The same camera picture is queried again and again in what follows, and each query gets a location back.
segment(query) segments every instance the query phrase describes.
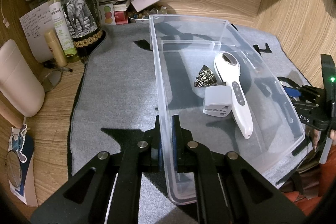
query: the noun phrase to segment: round mirror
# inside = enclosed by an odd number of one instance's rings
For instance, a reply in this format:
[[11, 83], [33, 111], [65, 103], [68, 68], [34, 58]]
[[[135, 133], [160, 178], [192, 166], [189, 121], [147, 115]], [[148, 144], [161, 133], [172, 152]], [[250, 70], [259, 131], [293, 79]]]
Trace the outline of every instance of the round mirror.
[[6, 159], [6, 172], [10, 183], [14, 187], [19, 187], [22, 181], [22, 170], [20, 166], [20, 160], [14, 151], [7, 153]]
[[44, 91], [51, 91], [53, 90], [58, 83], [61, 81], [62, 78], [62, 72], [60, 70], [52, 70], [49, 72], [42, 80], [42, 86], [44, 88]]

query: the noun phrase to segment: clear plastic bin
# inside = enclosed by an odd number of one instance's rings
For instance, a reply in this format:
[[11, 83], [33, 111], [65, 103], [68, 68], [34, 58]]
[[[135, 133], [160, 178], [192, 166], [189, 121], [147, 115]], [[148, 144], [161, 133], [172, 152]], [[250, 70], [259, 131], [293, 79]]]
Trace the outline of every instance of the clear plastic bin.
[[[174, 169], [171, 118], [210, 150], [236, 151], [263, 173], [291, 153], [304, 139], [300, 120], [280, 82], [260, 55], [226, 20], [180, 15], [151, 15], [151, 43], [165, 175], [169, 198], [176, 204], [196, 201], [193, 174]], [[214, 71], [218, 52], [230, 52], [240, 63], [240, 82], [253, 119], [246, 140], [233, 116], [213, 117], [202, 112], [205, 88], [194, 87], [203, 65]]]

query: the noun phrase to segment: white handheld device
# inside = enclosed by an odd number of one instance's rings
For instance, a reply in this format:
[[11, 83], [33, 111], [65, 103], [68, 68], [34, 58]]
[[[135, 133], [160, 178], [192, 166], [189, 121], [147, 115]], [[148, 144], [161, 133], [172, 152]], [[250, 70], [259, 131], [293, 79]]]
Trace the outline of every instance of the white handheld device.
[[244, 138], [248, 139], [253, 132], [253, 121], [239, 82], [239, 62], [232, 54], [220, 52], [215, 57], [214, 67], [219, 78], [232, 88], [232, 112]]

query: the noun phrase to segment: metal screw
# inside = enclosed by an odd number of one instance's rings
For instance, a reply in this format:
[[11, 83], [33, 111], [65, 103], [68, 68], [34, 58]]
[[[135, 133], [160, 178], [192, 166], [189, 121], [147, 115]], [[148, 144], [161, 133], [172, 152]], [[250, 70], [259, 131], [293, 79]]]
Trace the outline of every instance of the metal screw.
[[196, 148], [198, 146], [198, 143], [195, 141], [190, 141], [187, 143], [188, 147], [190, 148]]
[[104, 160], [104, 159], [106, 159], [108, 157], [108, 155], [109, 154], [107, 152], [105, 152], [105, 151], [99, 152], [98, 153], [98, 159]]
[[238, 154], [236, 152], [231, 151], [231, 152], [227, 153], [227, 157], [231, 160], [236, 160], [236, 159], [238, 159]]
[[145, 148], [148, 145], [148, 143], [146, 141], [139, 141], [138, 142], [138, 146], [140, 148]]

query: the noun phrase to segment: elephant illustration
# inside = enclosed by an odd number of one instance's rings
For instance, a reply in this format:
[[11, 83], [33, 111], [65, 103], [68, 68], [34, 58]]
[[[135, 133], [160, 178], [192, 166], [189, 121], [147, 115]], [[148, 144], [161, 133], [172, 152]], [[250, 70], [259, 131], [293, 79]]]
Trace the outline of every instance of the elephant illustration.
[[[64, 9], [64, 11], [70, 22], [70, 25], [72, 26], [75, 32], [74, 35], [78, 35], [77, 20], [79, 21], [79, 24], [82, 27], [82, 31], [84, 31], [87, 28], [90, 28], [95, 24], [91, 12], [84, 0], [70, 0], [66, 4], [66, 9]], [[89, 27], [86, 27], [84, 23], [84, 19], [86, 17], [90, 20]]]

